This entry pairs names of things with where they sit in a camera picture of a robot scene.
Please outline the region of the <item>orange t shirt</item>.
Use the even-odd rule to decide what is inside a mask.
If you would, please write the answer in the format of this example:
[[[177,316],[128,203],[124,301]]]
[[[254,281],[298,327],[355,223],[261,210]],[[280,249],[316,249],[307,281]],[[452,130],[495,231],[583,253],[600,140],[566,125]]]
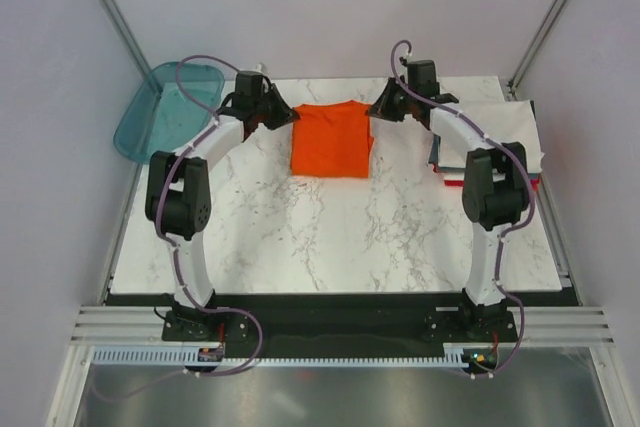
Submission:
[[[292,128],[291,173],[316,178],[366,179],[374,145],[369,106],[355,100],[301,104]]]

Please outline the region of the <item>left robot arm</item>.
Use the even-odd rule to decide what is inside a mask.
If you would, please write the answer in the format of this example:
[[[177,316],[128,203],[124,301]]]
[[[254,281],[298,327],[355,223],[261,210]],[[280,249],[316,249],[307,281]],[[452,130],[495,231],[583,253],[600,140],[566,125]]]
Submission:
[[[212,214],[210,172],[259,126],[276,130],[298,119],[267,76],[241,71],[202,131],[175,152],[151,156],[145,216],[168,246],[175,281],[163,340],[224,340],[222,329],[231,312],[216,305],[204,252],[203,233]]]

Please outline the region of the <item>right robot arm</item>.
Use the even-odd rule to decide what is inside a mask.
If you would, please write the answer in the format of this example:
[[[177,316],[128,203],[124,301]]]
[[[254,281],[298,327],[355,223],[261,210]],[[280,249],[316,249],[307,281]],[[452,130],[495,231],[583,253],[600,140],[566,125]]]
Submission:
[[[481,340],[511,322],[501,268],[506,236],[522,228],[521,215],[533,206],[525,148],[491,139],[453,95],[441,93],[434,61],[399,63],[406,73],[388,78],[367,115],[391,122],[410,115],[465,158],[461,199],[473,227],[472,260],[458,313],[449,318],[465,338]]]

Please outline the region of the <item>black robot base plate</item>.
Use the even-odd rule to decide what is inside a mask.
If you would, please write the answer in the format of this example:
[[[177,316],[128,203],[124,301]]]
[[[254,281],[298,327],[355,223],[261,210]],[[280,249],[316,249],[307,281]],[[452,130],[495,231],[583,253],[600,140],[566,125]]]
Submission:
[[[518,334],[511,322],[483,339],[470,339],[449,318],[460,293],[218,294],[229,309],[225,348],[239,357],[286,354],[336,356],[440,354],[447,343],[506,345]]]

